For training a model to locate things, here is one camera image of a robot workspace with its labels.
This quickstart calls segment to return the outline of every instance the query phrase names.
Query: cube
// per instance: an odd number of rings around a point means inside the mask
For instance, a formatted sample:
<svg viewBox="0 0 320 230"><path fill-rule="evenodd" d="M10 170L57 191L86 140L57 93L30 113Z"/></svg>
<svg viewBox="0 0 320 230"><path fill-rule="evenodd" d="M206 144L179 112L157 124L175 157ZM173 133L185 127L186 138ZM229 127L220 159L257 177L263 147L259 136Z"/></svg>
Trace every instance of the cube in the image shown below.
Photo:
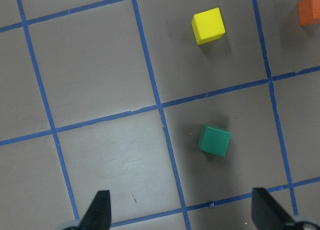
<svg viewBox="0 0 320 230"><path fill-rule="evenodd" d="M320 24L320 0L298 2L300 25Z"/></svg>
<svg viewBox="0 0 320 230"><path fill-rule="evenodd" d="M203 152L225 156L231 134L221 128L204 124L198 146Z"/></svg>
<svg viewBox="0 0 320 230"><path fill-rule="evenodd" d="M219 8L195 14L191 24L197 44L219 39L226 32Z"/></svg>

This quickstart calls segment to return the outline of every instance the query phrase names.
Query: green block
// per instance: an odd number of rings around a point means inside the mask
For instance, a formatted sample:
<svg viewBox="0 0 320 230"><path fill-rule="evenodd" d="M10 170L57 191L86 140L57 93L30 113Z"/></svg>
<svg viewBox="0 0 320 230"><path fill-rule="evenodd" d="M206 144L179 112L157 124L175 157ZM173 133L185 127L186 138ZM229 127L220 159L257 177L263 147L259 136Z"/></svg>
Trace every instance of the green block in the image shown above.
<svg viewBox="0 0 320 230"><path fill-rule="evenodd" d="M230 136L231 134L226 130L204 124L198 146L201 151L224 156L227 152Z"/></svg>

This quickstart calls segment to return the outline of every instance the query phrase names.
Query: floor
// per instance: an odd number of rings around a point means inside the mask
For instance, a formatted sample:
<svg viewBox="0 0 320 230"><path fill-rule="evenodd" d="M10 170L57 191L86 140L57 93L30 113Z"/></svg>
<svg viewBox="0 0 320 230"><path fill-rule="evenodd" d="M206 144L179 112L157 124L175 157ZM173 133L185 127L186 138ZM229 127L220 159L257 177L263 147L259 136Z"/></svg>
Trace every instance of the floor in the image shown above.
<svg viewBox="0 0 320 230"><path fill-rule="evenodd" d="M320 26L297 2L0 0L0 229L55 229L106 189L115 230L254 230L252 187L320 221ZM226 34L198 46L214 7Z"/></svg>

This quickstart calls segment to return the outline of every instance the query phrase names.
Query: yellow cube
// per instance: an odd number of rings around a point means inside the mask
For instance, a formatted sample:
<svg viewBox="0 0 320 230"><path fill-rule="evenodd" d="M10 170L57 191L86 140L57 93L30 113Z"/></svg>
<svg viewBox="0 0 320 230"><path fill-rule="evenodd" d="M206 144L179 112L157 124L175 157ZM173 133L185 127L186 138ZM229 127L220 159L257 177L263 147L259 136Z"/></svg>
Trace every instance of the yellow cube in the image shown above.
<svg viewBox="0 0 320 230"><path fill-rule="evenodd" d="M226 32L219 8L195 14L191 24L197 44L219 39Z"/></svg>

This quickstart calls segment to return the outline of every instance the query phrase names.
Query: orange cube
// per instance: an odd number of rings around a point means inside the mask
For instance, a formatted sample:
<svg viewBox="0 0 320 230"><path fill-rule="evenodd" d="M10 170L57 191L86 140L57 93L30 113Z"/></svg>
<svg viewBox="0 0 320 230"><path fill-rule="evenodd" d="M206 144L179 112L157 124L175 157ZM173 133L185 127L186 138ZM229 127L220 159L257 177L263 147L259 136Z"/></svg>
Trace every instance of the orange cube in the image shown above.
<svg viewBox="0 0 320 230"><path fill-rule="evenodd" d="M320 24L320 0L298 2L300 25Z"/></svg>

